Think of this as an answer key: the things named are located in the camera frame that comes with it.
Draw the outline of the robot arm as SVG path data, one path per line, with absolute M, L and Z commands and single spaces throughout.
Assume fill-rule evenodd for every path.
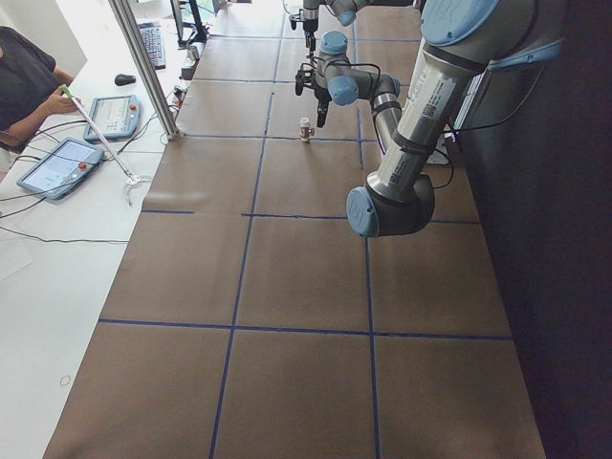
M 398 102 L 396 79 L 350 62 L 342 32 L 321 38 L 312 80 L 317 122 L 325 122 L 329 103 L 366 99 L 382 151 L 379 168 L 348 194 L 346 214 L 354 232 L 406 235 L 427 225 L 435 198 L 422 169 L 470 81 L 485 71 L 556 58 L 567 12 L 565 1 L 427 1 L 405 104 Z
M 319 8 L 321 6 L 325 7 L 342 27 L 347 27 L 355 21 L 357 13 L 368 6 L 411 6 L 418 11 L 422 11 L 425 3 L 426 1 L 408 0 L 304 0 L 302 7 L 298 9 L 297 13 L 289 14 L 289 20 L 293 31 L 296 30 L 298 24 L 302 25 L 308 56 L 313 57 L 317 48 L 316 32 L 318 30 Z

